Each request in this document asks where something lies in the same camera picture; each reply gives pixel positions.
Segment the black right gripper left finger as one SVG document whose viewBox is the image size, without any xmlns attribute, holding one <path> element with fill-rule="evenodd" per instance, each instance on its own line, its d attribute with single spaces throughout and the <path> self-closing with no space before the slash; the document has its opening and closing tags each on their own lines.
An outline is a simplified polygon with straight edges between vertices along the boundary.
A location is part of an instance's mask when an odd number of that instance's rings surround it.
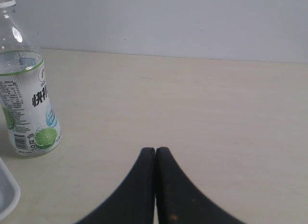
<svg viewBox="0 0 308 224">
<path fill-rule="evenodd" d="M 155 149 L 142 148 L 118 188 L 79 224 L 152 224 L 154 222 Z"/>
</svg>

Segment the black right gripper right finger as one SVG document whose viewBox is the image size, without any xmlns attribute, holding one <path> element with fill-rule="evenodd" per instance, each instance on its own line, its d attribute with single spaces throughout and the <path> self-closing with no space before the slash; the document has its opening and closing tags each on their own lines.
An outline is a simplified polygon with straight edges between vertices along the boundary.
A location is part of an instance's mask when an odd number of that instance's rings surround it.
<svg viewBox="0 0 308 224">
<path fill-rule="evenodd" d="M 241 224 L 206 197 L 167 147 L 156 150 L 155 195 L 160 224 Z"/>
</svg>

